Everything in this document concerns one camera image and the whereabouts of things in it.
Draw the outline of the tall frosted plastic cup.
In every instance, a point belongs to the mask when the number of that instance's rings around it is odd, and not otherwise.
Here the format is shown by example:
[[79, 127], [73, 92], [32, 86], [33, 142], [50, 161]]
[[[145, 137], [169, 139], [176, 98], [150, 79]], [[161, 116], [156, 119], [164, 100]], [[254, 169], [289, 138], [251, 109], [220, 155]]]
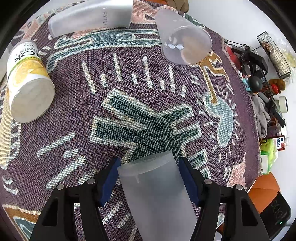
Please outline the tall frosted plastic cup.
[[143, 240], [190, 240], [197, 218], [172, 152], [118, 167], [121, 185]]

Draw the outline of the white tape roll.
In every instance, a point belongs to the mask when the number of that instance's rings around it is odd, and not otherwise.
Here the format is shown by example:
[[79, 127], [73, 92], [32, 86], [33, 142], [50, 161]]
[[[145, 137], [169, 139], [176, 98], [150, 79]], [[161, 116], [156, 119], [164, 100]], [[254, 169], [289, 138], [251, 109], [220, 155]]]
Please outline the white tape roll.
[[279, 105], [281, 113], [287, 113], [288, 112], [287, 98], [285, 96], [280, 96], [278, 98], [278, 105]]

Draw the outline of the black-haired cartoon figurine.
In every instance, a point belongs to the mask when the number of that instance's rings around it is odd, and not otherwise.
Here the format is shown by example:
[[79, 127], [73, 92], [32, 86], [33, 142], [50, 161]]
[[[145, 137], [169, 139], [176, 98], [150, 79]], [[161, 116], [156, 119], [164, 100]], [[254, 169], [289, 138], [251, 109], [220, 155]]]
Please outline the black-haired cartoon figurine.
[[262, 90], [262, 80], [259, 79], [257, 76], [245, 76], [242, 79], [245, 89], [248, 92], [251, 92], [253, 94], [257, 94], [258, 92], [260, 92]]

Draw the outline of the green plastic bag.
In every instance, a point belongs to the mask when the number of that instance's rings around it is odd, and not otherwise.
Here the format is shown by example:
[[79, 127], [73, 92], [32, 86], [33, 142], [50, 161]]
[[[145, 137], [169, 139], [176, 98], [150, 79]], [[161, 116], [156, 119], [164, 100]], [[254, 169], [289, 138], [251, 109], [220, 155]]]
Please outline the green plastic bag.
[[262, 175], [269, 174], [274, 162], [278, 159], [278, 149], [274, 139], [262, 140], [260, 144], [260, 159]]

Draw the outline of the clear plastic cup lying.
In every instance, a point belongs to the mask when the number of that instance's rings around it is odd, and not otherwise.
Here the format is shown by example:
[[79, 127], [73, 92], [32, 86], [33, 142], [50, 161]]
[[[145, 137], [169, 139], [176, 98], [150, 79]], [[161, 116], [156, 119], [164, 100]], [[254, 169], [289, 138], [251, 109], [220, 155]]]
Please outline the clear plastic cup lying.
[[212, 39], [207, 31], [169, 9], [155, 16], [163, 56], [173, 64], [193, 65], [208, 56]]

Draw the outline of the patterned purple woven blanket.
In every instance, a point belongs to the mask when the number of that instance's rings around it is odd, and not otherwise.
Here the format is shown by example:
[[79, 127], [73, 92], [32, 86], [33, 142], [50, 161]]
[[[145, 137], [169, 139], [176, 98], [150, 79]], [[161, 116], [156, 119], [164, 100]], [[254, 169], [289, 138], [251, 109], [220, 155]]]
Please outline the patterned purple woven blanket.
[[13, 33], [33, 40], [55, 85], [50, 108], [13, 120], [1, 86], [1, 240], [29, 240], [53, 189], [82, 184], [114, 157], [123, 163], [170, 151], [219, 185], [249, 189], [260, 175], [249, 94], [208, 30], [212, 49], [194, 65], [168, 62], [154, 16], [162, 5], [135, 1], [127, 29], [53, 38], [53, 9]]

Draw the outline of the grey towel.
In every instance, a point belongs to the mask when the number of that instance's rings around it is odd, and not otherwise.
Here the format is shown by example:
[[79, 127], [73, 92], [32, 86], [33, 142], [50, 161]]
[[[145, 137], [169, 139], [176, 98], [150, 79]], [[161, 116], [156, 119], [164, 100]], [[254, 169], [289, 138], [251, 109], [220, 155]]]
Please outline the grey towel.
[[270, 121], [270, 115], [265, 111], [265, 103], [257, 94], [251, 95], [250, 98], [256, 115], [258, 136], [263, 139], [267, 136], [267, 124]]

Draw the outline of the red white labelled bottle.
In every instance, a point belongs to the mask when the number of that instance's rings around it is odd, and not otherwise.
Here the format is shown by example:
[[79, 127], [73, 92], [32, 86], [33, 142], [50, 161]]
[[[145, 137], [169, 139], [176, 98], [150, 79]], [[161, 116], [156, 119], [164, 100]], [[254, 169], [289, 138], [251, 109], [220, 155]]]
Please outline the red white labelled bottle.
[[286, 141], [285, 141], [285, 136], [277, 136], [275, 138], [275, 145], [278, 151], [283, 151], [286, 148]]

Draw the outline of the brown plush toy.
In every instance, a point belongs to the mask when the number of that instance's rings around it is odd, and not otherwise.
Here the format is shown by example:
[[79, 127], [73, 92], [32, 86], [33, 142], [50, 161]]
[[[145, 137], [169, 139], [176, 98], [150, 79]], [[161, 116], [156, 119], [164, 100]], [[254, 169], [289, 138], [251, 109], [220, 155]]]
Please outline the brown plush toy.
[[268, 82], [271, 85], [271, 89], [274, 95], [280, 94], [282, 91], [285, 91], [286, 85], [282, 79], [270, 79]]

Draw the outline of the black speaker box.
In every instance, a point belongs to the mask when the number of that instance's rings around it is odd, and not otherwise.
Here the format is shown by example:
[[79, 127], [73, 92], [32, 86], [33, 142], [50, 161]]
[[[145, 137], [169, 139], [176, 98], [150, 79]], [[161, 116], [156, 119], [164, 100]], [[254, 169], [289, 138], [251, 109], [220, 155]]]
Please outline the black speaker box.
[[260, 213], [269, 240], [273, 240], [287, 224], [291, 217], [291, 209], [284, 197], [278, 191], [276, 197]]

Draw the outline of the yellow white paper cup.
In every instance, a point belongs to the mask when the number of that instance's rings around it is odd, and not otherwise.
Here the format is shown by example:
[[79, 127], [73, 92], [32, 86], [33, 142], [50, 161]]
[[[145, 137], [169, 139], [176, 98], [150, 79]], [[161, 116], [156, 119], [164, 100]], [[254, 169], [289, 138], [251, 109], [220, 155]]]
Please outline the yellow white paper cup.
[[34, 41], [25, 39], [12, 48], [6, 73], [13, 119], [29, 123], [42, 116], [54, 99], [55, 86]]

